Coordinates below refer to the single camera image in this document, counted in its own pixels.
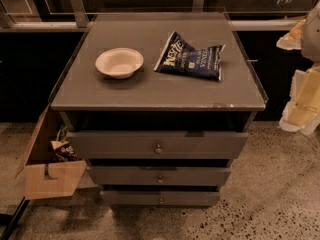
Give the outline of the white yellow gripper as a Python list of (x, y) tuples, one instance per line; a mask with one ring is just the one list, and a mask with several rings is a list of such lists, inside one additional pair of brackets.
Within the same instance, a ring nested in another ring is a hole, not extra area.
[[(306, 51), (305, 41), (309, 22), (304, 19), (296, 24), (276, 43), (284, 50)], [(306, 72), (296, 70), (291, 82), (290, 100), (287, 102), (279, 127), (288, 132), (300, 131), (304, 135), (312, 134), (320, 124), (320, 61), (319, 56), (313, 58), (312, 67)]]

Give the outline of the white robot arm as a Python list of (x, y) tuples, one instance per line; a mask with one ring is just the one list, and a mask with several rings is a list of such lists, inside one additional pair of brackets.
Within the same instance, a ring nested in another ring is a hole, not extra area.
[(279, 127), (310, 135), (320, 124), (320, 3), (307, 17), (277, 41), (284, 50), (300, 50), (313, 65), (306, 72), (296, 70), (291, 81), (290, 100)]

